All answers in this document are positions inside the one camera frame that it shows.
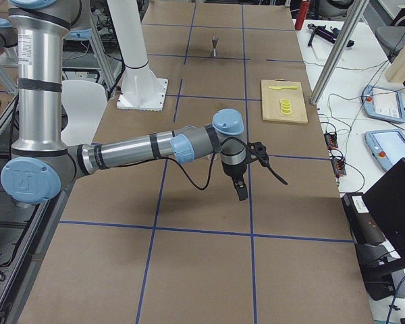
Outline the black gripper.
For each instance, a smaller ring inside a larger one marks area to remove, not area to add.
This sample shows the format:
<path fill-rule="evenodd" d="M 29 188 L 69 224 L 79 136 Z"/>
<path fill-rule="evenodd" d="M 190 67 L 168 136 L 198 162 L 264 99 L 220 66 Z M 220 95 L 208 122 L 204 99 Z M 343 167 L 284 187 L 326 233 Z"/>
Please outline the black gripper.
<path fill-rule="evenodd" d="M 248 189 L 244 181 L 244 173 L 247 170 L 245 160 L 237 164 L 228 164 L 222 161 L 222 167 L 225 174 L 232 179 L 239 201 L 246 200 L 248 198 Z"/>

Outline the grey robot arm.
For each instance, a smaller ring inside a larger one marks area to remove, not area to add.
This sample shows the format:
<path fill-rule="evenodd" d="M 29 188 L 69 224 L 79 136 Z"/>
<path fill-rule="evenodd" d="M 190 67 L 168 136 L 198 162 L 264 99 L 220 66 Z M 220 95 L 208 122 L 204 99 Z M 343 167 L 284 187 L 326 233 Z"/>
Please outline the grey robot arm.
<path fill-rule="evenodd" d="M 90 99 L 88 91 L 95 85 L 83 81 L 77 85 L 75 104 L 61 98 L 63 40 L 71 32 L 90 36 L 90 3 L 10 1 L 9 20 L 18 31 L 19 137 L 1 171 L 1 184 L 14 199 L 39 204 L 98 170 L 168 156 L 189 163 L 210 154 L 220 156 L 238 198 L 247 198 L 243 175 L 249 154 L 238 111 L 222 109 L 201 128 L 96 144 L 105 95 Z"/>
<path fill-rule="evenodd" d="M 18 45 L 18 31 L 8 19 L 0 18 L 0 51 Z"/>

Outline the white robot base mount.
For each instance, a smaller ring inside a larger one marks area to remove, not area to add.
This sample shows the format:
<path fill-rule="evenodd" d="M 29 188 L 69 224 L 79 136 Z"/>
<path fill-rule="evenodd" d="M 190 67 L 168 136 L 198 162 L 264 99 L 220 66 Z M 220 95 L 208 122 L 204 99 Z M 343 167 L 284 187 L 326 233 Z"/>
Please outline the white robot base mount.
<path fill-rule="evenodd" d="M 107 4 L 125 65 L 117 107 L 161 111 L 168 80 L 157 78 L 150 68 L 137 2 L 110 0 Z"/>

